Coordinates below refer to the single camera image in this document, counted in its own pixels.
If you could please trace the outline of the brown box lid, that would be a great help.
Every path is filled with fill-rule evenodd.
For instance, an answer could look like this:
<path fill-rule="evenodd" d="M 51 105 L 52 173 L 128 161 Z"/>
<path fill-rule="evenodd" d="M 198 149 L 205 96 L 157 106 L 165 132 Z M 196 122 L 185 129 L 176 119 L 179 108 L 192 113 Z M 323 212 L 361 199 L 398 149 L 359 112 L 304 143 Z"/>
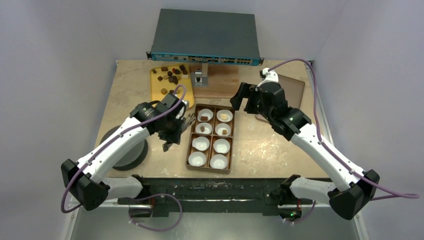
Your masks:
<path fill-rule="evenodd" d="M 277 74 L 277 76 L 278 84 L 284 90 L 288 106 L 299 109 L 303 99 L 305 82 L 281 74 Z"/>

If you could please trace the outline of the metal tongs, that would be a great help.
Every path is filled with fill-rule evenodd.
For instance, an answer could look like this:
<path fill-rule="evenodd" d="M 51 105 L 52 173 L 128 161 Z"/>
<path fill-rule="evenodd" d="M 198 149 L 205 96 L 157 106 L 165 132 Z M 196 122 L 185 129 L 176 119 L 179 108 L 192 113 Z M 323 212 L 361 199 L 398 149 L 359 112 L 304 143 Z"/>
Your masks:
<path fill-rule="evenodd" d="M 181 119 L 178 119 L 180 124 L 177 125 L 177 130 L 165 140 L 165 143 L 162 145 L 163 152 L 167 152 L 172 145 L 180 144 L 182 134 L 195 122 L 195 118 L 195 115 L 190 113 L 187 117 L 181 117 Z"/>

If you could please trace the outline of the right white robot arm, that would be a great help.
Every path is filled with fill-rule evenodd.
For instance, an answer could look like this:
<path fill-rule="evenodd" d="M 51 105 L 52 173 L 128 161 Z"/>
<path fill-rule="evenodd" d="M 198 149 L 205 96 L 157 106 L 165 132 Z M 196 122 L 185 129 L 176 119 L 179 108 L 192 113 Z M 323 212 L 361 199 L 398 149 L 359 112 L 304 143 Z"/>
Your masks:
<path fill-rule="evenodd" d="M 311 119 L 300 109 L 288 105 L 279 83 L 257 86 L 242 82 L 230 99 L 232 108 L 238 111 L 243 99 L 247 99 L 246 113 L 261 114 L 277 134 L 303 150 L 331 179 L 324 182 L 292 175 L 281 185 L 280 196 L 284 202 L 313 200 L 329 205 L 341 218 L 352 220 L 372 200 L 379 174 L 373 169 L 365 171 L 334 146 L 327 145 Z"/>

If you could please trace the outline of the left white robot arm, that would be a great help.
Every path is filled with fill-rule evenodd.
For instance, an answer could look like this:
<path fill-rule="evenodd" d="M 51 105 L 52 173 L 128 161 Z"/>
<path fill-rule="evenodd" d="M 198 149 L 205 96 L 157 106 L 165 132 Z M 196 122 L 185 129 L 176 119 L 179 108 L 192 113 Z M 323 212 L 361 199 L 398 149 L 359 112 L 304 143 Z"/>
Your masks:
<path fill-rule="evenodd" d="M 136 177 L 107 177 L 106 174 L 132 149 L 148 137 L 158 134 L 164 141 L 164 151 L 181 142 L 186 129 L 184 112 L 187 104 L 173 94 L 166 94 L 161 101 L 138 104 L 104 142 L 77 161 L 65 160 L 61 166 L 65 192 L 61 200 L 61 211 L 66 209 L 67 194 L 77 201 L 77 207 L 92 211 L 104 201 L 130 198 L 138 205 L 146 203 L 149 191 Z"/>

